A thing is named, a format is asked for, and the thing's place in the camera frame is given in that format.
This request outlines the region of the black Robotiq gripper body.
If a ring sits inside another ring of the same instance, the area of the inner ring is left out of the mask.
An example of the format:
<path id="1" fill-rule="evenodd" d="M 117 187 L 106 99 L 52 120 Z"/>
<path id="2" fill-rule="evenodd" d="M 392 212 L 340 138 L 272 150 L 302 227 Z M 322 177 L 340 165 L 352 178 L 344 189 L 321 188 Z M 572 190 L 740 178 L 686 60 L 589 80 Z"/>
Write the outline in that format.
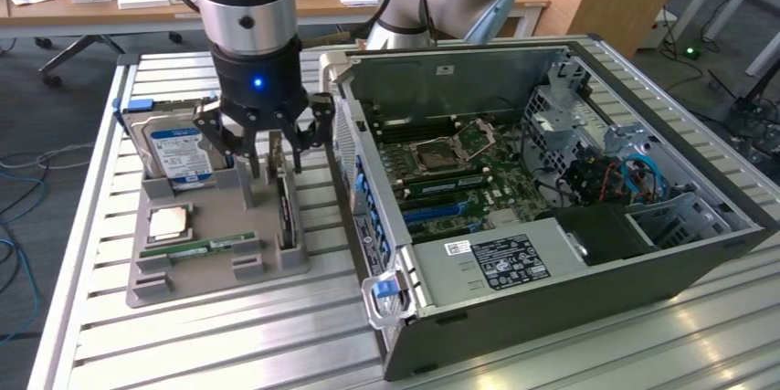
<path id="1" fill-rule="evenodd" d="M 238 55 L 209 44 L 220 91 L 240 106 L 274 114 L 300 115 L 308 98 L 302 85 L 300 54 L 294 37 L 281 48 L 260 55 Z"/>

